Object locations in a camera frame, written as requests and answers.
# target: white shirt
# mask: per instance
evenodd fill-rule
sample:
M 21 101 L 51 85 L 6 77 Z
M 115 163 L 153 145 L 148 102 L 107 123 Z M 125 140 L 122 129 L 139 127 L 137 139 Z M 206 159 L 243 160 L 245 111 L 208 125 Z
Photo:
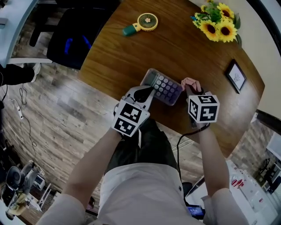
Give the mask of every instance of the white shirt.
M 206 225 L 247 225 L 228 189 L 204 199 Z M 81 225 L 85 208 L 63 194 L 43 215 L 39 225 Z M 191 217 L 176 169 L 162 164 L 135 163 L 109 171 L 101 186 L 98 219 L 90 225 L 201 225 Z

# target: picture frame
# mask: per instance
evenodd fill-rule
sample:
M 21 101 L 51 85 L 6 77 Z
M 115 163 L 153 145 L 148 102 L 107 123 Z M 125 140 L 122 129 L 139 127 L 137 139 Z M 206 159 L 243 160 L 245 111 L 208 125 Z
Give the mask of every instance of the picture frame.
M 228 66 L 228 68 L 225 72 L 225 76 L 228 78 L 230 83 L 233 85 L 236 92 L 238 94 L 240 94 L 241 89 L 243 88 L 247 78 L 235 59 L 233 59 L 230 62 L 230 65 Z

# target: wooden table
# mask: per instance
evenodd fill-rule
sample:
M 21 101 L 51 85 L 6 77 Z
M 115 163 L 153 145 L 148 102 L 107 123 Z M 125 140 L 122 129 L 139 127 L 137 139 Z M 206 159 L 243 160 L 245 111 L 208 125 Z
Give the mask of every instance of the wooden table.
M 145 12 L 158 16 L 157 29 L 124 37 L 122 29 Z M 250 124 L 264 83 L 236 42 L 212 42 L 192 24 L 190 16 L 195 12 L 199 8 L 188 0 L 124 0 L 94 42 L 79 77 L 117 100 L 140 85 L 149 68 L 179 83 L 185 77 L 199 80 L 220 101 L 218 121 L 211 128 L 224 155 L 229 156 Z M 248 79 L 241 94 L 224 75 L 232 59 Z M 151 117 L 181 134 L 193 131 L 185 99 L 183 92 L 172 107 L 155 99 Z

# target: smartphone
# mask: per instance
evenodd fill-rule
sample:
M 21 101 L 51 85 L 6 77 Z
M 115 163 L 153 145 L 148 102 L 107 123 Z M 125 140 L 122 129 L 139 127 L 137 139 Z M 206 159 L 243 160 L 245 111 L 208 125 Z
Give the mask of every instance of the smartphone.
M 193 218 L 198 219 L 198 220 L 203 220 L 203 218 L 205 216 L 205 209 L 203 209 L 201 206 L 188 205 L 187 209 Z

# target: black shorts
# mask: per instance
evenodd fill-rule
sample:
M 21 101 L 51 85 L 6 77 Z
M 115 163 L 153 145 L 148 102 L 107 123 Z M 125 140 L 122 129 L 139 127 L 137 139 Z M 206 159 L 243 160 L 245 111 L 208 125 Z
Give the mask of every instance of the black shorts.
M 155 120 L 148 119 L 140 127 L 141 147 L 138 146 L 139 132 L 131 138 L 121 140 L 113 153 L 105 174 L 120 166 L 133 163 L 158 163 L 171 166 L 179 171 L 171 144 Z

